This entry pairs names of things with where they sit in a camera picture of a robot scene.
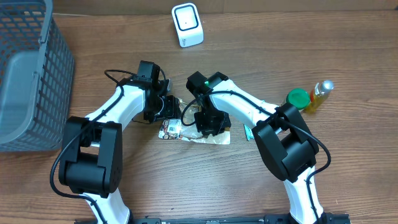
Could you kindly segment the brown white snack packet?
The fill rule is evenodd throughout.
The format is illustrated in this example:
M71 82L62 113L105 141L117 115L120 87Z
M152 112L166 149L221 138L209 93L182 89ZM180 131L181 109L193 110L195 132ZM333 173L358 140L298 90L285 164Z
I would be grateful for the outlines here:
M202 133L197 131L195 125L184 126L180 119L166 119L163 121L160 131L159 138L165 140L182 140L191 141L204 144L217 144L217 145L227 145L230 144L230 131L226 128L221 134L216 136L210 134L208 136L202 135Z

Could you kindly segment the teal white snack packet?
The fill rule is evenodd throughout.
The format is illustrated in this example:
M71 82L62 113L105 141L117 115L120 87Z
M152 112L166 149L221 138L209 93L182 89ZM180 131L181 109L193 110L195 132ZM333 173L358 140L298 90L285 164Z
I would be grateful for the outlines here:
M254 139L254 135L253 135L250 127L244 125L244 131L245 131L247 141Z

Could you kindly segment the green lid white jar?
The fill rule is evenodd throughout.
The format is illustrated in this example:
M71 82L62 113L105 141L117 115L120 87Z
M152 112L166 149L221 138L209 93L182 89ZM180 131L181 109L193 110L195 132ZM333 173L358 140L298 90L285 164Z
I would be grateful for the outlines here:
M310 104L310 95L302 88L294 88L287 94L281 105L286 103L290 103L302 111Z

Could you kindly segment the yellow juice bottle silver cap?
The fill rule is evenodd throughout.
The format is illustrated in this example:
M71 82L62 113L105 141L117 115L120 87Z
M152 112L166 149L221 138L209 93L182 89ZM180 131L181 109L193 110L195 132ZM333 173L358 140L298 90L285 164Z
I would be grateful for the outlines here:
M310 103L304 109L304 112L308 114L314 113L319 106L327 100L333 89L334 83L331 80L318 82L310 92Z

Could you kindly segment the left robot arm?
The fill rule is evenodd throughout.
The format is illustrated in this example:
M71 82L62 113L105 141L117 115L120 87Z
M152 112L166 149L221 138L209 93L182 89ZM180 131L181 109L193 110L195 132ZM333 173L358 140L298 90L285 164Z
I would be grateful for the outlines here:
M85 117L72 116L64 127L62 150L50 171L52 190L85 200L95 223L133 223L119 184L123 172L123 131L142 114L147 124L179 119L179 101L169 94L171 81L154 62L140 61L136 73L116 80L113 96Z

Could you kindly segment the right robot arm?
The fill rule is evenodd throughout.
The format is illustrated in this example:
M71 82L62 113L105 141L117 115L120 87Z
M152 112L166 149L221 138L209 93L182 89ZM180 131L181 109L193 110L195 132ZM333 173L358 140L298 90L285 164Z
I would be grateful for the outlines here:
M263 163L284 183L291 222L326 223L314 182L319 172L315 156L324 145L294 105L260 100L220 72L210 78L195 72L187 78L186 88L203 108L234 116L251 128Z

